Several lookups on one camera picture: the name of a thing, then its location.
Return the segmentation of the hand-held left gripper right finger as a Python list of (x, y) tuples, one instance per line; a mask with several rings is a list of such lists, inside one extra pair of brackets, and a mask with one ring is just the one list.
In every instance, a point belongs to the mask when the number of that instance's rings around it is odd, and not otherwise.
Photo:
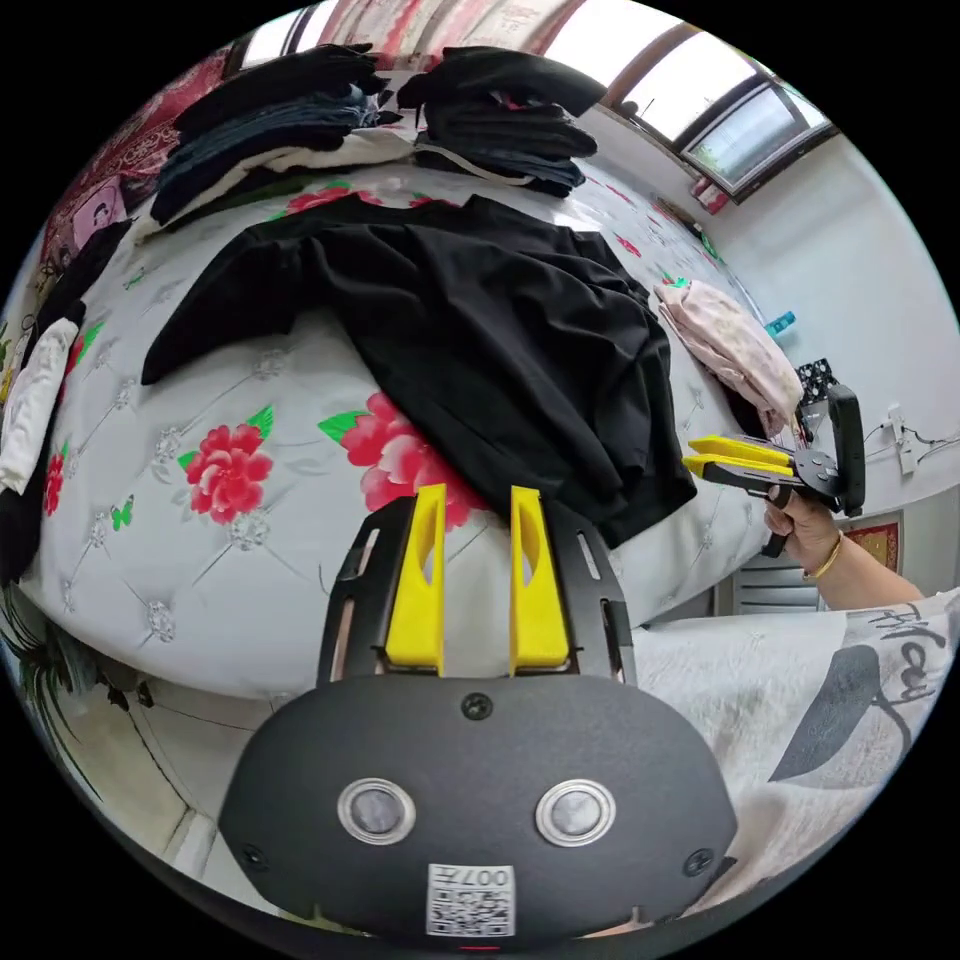
[(509, 673), (562, 670), (570, 645), (540, 493), (511, 489)]

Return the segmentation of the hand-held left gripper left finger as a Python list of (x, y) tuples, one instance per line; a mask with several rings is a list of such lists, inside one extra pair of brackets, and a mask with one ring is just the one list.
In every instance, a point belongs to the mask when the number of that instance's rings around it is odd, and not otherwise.
[(446, 499), (444, 484), (414, 499), (385, 643), (392, 667), (444, 673)]

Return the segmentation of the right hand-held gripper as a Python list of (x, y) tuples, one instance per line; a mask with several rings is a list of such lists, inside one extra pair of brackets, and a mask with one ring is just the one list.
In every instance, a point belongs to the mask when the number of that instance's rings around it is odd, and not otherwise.
[(791, 451), (767, 440), (711, 435), (689, 440), (697, 454), (683, 458), (695, 476), (733, 487), (768, 502), (774, 487), (819, 502), (832, 513), (848, 513), (848, 481), (828, 454)]

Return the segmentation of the person's right hand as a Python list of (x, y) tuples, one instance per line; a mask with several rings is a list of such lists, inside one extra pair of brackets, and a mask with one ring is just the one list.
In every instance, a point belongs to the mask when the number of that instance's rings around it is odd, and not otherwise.
[(822, 576), (839, 555), (843, 535), (832, 513), (819, 502), (774, 487), (764, 519), (771, 534), (783, 539), (783, 548), (808, 580)]

